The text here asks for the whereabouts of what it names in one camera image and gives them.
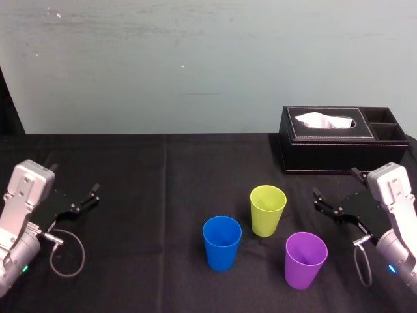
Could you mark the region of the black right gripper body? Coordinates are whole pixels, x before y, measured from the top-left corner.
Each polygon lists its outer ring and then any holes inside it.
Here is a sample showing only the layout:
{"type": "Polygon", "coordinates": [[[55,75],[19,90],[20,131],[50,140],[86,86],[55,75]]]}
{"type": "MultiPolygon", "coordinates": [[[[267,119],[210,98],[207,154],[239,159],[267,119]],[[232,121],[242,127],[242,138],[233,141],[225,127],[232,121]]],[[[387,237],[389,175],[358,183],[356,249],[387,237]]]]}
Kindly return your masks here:
{"type": "Polygon", "coordinates": [[[342,208],[343,221],[355,225],[364,235],[369,235],[373,244],[377,244],[392,228],[386,211],[369,190],[347,196],[338,207],[342,208]]]}

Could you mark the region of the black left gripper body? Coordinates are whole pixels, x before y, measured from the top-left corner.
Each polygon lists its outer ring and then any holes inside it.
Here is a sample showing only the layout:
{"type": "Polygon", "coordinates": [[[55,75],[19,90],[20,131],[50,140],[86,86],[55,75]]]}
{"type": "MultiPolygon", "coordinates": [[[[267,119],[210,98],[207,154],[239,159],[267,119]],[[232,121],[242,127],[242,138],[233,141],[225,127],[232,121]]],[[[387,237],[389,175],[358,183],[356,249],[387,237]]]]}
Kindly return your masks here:
{"type": "Polygon", "coordinates": [[[66,215],[77,216],[81,213],[80,202],[59,189],[53,189],[49,196],[35,209],[31,215],[31,222],[41,230],[50,226],[66,215]]]}

